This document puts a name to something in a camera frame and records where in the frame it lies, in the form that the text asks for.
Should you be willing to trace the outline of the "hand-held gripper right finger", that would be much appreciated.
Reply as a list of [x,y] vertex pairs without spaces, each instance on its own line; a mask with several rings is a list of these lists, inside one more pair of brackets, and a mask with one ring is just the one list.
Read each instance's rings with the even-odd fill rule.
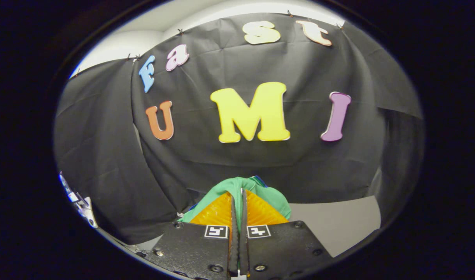
[[333,264],[333,257],[304,221],[287,221],[244,190],[239,272],[248,279],[298,279]]

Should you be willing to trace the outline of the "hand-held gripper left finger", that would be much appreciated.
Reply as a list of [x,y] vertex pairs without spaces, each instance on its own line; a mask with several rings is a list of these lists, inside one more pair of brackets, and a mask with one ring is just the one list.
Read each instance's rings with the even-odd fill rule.
[[182,279],[230,279],[238,271],[234,198],[224,193],[191,222],[168,225],[145,259]]

